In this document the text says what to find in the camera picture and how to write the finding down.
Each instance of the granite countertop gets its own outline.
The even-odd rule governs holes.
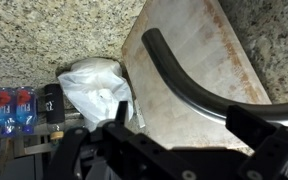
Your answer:
[[[46,84],[78,60],[120,61],[144,2],[0,0],[0,87],[33,86],[42,95]]]
[[[219,0],[273,103],[288,102],[288,0]]]

